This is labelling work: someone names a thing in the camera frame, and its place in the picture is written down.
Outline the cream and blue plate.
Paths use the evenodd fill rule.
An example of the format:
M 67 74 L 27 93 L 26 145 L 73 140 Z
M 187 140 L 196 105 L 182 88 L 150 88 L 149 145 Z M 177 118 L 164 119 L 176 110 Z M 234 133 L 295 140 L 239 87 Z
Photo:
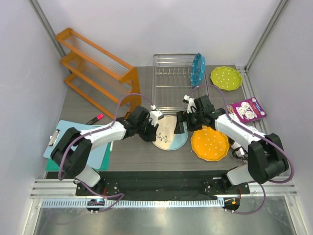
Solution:
M 184 133 L 175 134 L 177 117 L 165 115 L 158 121 L 158 129 L 156 131 L 156 140 L 153 145 L 165 151 L 174 151 L 184 146 L 188 139 L 188 131 L 186 123 L 183 123 Z

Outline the orange dotted plate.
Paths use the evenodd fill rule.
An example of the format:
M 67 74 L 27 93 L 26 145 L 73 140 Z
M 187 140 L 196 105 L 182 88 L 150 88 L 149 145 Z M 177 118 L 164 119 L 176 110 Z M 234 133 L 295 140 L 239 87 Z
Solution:
M 227 156 L 230 145 L 225 134 L 203 126 L 195 131 L 191 137 L 193 152 L 205 161 L 220 161 Z

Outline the blue dotted plate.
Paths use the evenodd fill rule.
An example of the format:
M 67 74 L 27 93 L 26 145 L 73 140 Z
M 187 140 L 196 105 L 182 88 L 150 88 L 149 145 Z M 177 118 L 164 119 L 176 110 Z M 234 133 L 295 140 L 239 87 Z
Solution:
M 190 73 L 190 83 L 192 88 L 195 88 L 202 83 L 205 73 L 205 66 L 205 57 L 200 53 L 196 54 L 191 66 Z

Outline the green dotted plate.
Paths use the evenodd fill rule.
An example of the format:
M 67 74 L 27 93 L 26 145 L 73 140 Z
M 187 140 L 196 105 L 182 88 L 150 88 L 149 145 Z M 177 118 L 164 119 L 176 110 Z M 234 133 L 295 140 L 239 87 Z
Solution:
M 224 91 L 233 91 L 242 85 L 240 73 L 231 67 L 221 66 L 212 70 L 210 79 L 213 85 Z

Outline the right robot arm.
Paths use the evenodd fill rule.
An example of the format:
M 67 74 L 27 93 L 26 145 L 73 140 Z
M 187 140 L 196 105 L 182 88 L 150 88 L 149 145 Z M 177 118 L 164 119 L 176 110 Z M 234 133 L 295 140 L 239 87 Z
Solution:
M 266 135 L 254 131 L 231 118 L 223 108 L 215 109 L 207 95 L 191 98 L 185 95 L 187 109 L 177 112 L 175 134 L 184 133 L 184 125 L 190 132 L 203 126 L 225 134 L 247 154 L 247 164 L 233 168 L 221 176 L 221 188 L 233 193 L 240 184 L 255 181 L 263 184 L 289 169 L 280 138 L 272 133 Z

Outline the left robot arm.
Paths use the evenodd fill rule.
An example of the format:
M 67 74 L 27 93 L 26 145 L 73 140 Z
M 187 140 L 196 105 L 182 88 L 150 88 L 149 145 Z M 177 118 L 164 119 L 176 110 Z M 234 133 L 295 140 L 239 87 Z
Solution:
M 107 125 L 90 130 L 79 131 L 71 127 L 53 148 L 50 158 L 62 174 L 78 180 L 81 188 L 93 195 L 103 195 L 105 180 L 87 164 L 91 151 L 134 135 L 139 135 L 145 142 L 154 142 L 158 121 L 164 114 L 154 105 L 151 108 L 148 111 L 137 106 L 127 117 L 119 117 Z

